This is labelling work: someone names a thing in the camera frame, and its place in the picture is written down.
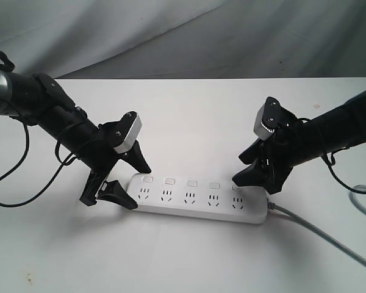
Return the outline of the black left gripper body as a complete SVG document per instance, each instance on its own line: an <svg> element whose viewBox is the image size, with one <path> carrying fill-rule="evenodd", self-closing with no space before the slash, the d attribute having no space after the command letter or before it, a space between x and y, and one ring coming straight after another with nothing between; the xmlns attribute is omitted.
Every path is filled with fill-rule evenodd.
<svg viewBox="0 0 366 293"><path fill-rule="evenodd" d="M124 157L112 146L114 126L111 121L95 126L85 121L78 126L78 158L90 168L90 173L81 193L80 201L93 206L98 201L97 193L115 164Z"/></svg>

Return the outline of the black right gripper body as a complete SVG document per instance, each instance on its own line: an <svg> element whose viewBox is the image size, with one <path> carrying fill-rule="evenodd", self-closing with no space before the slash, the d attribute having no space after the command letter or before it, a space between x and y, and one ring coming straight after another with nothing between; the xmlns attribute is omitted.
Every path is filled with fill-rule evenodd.
<svg viewBox="0 0 366 293"><path fill-rule="evenodd" d="M274 134L263 142L263 163L269 167L268 181L264 189L269 194L282 190L283 184L293 167L287 162L290 152L297 145L297 127L308 122L307 118L298 118L290 111L281 108L281 117Z"/></svg>

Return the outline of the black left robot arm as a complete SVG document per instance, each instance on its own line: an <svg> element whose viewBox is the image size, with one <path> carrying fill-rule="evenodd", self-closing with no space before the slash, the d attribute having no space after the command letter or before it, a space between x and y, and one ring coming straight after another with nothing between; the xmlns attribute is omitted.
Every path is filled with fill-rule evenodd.
<svg viewBox="0 0 366 293"><path fill-rule="evenodd" d="M120 182L106 179L120 160L139 173L151 173L137 140L142 127L139 114L129 111L118 121L95 125L52 77L45 73L25 76L15 73L14 69L15 64L0 51L0 116L19 121L25 133L21 159L0 176L0 182L25 161L30 148L29 127L38 125L56 140L56 156L60 147L70 152L65 159L58 158L59 170L75 160L90 169L80 196L84 205L93 206L102 200L128 210L136 209L137 202ZM7 204L0 202L0 206L5 208Z"/></svg>

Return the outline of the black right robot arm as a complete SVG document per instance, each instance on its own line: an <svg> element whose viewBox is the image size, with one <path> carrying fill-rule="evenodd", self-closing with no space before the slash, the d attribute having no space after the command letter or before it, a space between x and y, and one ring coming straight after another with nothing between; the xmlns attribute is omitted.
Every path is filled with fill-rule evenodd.
<svg viewBox="0 0 366 293"><path fill-rule="evenodd" d="M232 180L276 194L295 166L320 157L332 169L335 153L366 143L366 90L311 120L298 118L269 96L257 113L254 133L257 140L239 155L247 167Z"/></svg>

